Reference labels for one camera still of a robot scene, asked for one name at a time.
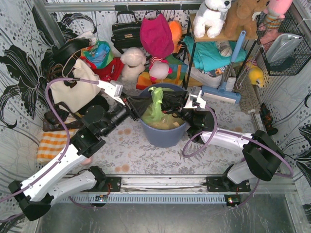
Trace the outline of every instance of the checkered cloth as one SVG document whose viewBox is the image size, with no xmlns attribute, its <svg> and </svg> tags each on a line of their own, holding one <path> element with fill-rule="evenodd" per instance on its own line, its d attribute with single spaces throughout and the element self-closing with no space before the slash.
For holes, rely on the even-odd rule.
<svg viewBox="0 0 311 233">
<path fill-rule="evenodd" d="M 75 118 L 69 116 L 65 123 L 70 123 L 76 120 Z M 70 137 L 74 136 L 76 130 L 69 130 Z M 66 131 L 55 131 L 55 132 L 44 132 L 40 145 L 37 150 L 37 162 L 46 163 L 55 158 L 60 151 L 65 147 L 67 141 Z"/>
</svg>

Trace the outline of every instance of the green plastic bag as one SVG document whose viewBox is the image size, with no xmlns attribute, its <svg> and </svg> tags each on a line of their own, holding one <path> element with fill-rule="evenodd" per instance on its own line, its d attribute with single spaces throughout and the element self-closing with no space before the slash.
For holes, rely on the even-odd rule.
<svg viewBox="0 0 311 233">
<path fill-rule="evenodd" d="M 161 109 L 163 91 L 173 91 L 170 88 L 150 87 L 153 103 L 147 108 L 141 116 L 142 121 L 150 127 L 159 130 L 171 130 L 184 123 L 180 118 L 173 117 L 171 114 L 164 114 Z"/>
</svg>

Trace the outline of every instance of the wire basket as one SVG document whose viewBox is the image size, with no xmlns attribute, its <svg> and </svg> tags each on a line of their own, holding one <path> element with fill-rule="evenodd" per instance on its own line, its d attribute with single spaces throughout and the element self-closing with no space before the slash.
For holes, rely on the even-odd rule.
<svg viewBox="0 0 311 233">
<path fill-rule="evenodd" d="M 294 17 L 287 12 L 285 19 L 277 19 L 272 22 L 265 22 L 265 14 L 260 15 L 257 27 L 258 44 L 263 43 L 264 49 L 261 49 L 263 60 L 266 64 L 270 76 L 276 75 L 296 75 L 311 59 L 311 48 L 305 40 L 302 32 L 297 27 Z M 280 33 L 292 33 L 303 37 L 299 45 L 286 58 L 269 63 L 266 52 L 272 46 L 276 37 Z"/>
</svg>

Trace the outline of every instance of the trash can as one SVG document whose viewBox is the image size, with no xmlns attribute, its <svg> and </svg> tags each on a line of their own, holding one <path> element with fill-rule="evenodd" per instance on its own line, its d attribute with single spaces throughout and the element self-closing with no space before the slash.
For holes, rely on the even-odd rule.
<svg viewBox="0 0 311 233">
<path fill-rule="evenodd" d="M 181 88 L 177 85 L 174 85 L 174 84 L 157 83 L 157 84 L 154 84 L 154 85 L 151 85 L 151 86 L 145 88 L 139 96 L 140 97 L 151 97 L 151 94 L 149 93 L 148 89 L 152 86 L 170 88 L 174 91 L 184 90 L 183 88 Z M 156 147 L 161 147 L 161 148 L 176 146 L 177 143 L 182 138 L 182 136 L 184 135 L 186 128 L 187 128 L 187 123 L 184 123 L 181 126 L 175 128 L 175 129 L 172 129 L 172 130 L 158 130 L 158 129 L 155 129 L 155 128 L 148 126 L 141 119 L 140 119 L 140 122 L 141 122 L 142 128 L 144 130 L 144 133 L 146 135 L 146 138 L 148 139 L 150 144 L 152 144 Z"/>
</svg>

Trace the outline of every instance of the blue handle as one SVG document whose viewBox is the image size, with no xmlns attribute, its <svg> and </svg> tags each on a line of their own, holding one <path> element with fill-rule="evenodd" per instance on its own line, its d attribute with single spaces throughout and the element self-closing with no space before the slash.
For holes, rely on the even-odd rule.
<svg viewBox="0 0 311 233">
<path fill-rule="evenodd" d="M 240 49 L 242 47 L 242 43 L 244 41 L 245 35 L 246 35 L 246 31 L 242 31 L 240 36 L 239 36 L 239 39 L 237 41 L 237 45 L 235 46 L 235 49 L 233 51 L 233 54 L 231 57 L 231 62 L 235 62 L 235 60 L 237 59 L 239 52 L 240 52 Z"/>
</svg>

